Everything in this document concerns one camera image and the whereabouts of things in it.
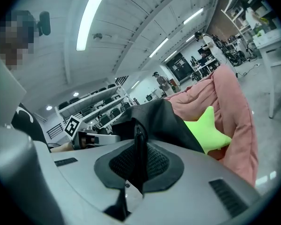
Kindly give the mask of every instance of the white table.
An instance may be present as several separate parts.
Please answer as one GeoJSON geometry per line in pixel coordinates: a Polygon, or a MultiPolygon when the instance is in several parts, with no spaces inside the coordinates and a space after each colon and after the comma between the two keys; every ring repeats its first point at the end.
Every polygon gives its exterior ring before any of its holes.
{"type": "Polygon", "coordinates": [[[274,39],[268,39],[263,44],[260,44],[260,43],[257,44],[255,41],[254,41],[254,43],[256,44],[256,47],[260,50],[260,53],[261,53],[261,56],[262,56],[262,59],[263,59],[263,62],[264,62],[265,68],[266,68],[266,73],[267,73],[269,85],[270,85],[269,117],[273,118],[275,94],[274,94],[274,80],[273,80],[273,74],[272,74],[271,67],[281,65],[281,60],[276,61],[276,62],[270,61],[270,58],[266,52],[281,47],[281,36],[276,37],[274,39]]]}
{"type": "Polygon", "coordinates": [[[195,71],[195,73],[196,73],[196,72],[199,72],[199,73],[201,74],[201,76],[203,77],[203,75],[202,75],[202,73],[201,73],[200,70],[201,70],[202,68],[206,67],[206,66],[207,66],[208,71],[211,73],[211,71],[210,71],[208,65],[209,65],[210,63],[214,62],[215,60],[216,60],[216,59],[214,58],[214,59],[212,59],[212,60],[207,61],[207,62],[205,63],[205,65],[199,66],[199,67],[197,68],[197,70],[195,71]]]}

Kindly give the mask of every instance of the fluorescent light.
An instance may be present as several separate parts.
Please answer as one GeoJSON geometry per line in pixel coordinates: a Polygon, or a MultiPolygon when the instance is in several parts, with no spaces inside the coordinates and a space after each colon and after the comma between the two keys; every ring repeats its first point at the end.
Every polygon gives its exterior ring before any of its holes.
{"type": "Polygon", "coordinates": [[[133,89],[139,82],[140,82],[140,81],[138,80],[138,81],[135,83],[135,85],[132,86],[131,89],[133,89]]]}
{"type": "Polygon", "coordinates": [[[192,35],[189,39],[186,40],[186,43],[188,43],[195,35],[192,35]]]}
{"type": "Polygon", "coordinates": [[[176,52],[177,52],[177,51],[173,52],[173,53],[172,53],[170,56],[168,56],[168,58],[167,58],[166,60],[164,60],[164,61],[169,60],[176,52]]]}
{"type": "Polygon", "coordinates": [[[199,13],[203,12],[203,8],[201,8],[198,12],[196,12],[195,14],[191,15],[188,19],[186,19],[183,24],[187,24],[191,19],[193,19],[196,15],[198,15],[199,13]]]}
{"type": "Polygon", "coordinates": [[[86,42],[89,36],[89,29],[101,1],[102,0],[89,0],[85,7],[78,32],[76,46],[77,51],[85,50],[86,42]]]}
{"type": "Polygon", "coordinates": [[[160,45],[154,50],[154,52],[152,52],[152,54],[151,54],[149,57],[152,58],[153,55],[154,55],[155,53],[157,53],[157,51],[158,51],[158,50],[163,46],[163,44],[165,44],[168,40],[169,40],[169,39],[166,38],[162,43],[160,43],[160,45]]]}

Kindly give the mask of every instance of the white ceiling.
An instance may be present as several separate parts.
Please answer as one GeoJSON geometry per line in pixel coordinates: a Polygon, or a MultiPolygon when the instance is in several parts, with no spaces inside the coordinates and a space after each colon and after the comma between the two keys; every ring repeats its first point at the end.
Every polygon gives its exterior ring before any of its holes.
{"type": "Polygon", "coordinates": [[[58,95],[72,93],[77,87],[162,62],[174,50],[181,50],[195,31],[207,28],[217,4],[217,0],[103,0],[91,25],[86,50],[76,51],[87,2],[19,0],[16,4],[16,9],[29,10],[37,20],[42,11],[50,12],[51,17],[51,34],[39,38],[28,65],[13,71],[27,91],[23,103],[32,112],[55,105],[58,95]],[[204,8],[203,13],[183,25],[200,8],[204,8]],[[102,40],[93,39],[96,33],[103,34],[102,40]],[[166,37],[169,41],[149,59],[166,37]]]}

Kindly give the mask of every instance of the star-shaped pillow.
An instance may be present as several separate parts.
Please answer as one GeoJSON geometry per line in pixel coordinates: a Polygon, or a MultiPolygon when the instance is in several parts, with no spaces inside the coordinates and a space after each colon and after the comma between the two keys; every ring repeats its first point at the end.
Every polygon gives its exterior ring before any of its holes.
{"type": "Polygon", "coordinates": [[[209,106],[198,121],[184,121],[189,130],[207,154],[220,149],[231,142],[231,138],[216,130],[214,125],[214,108],[209,106]]]}

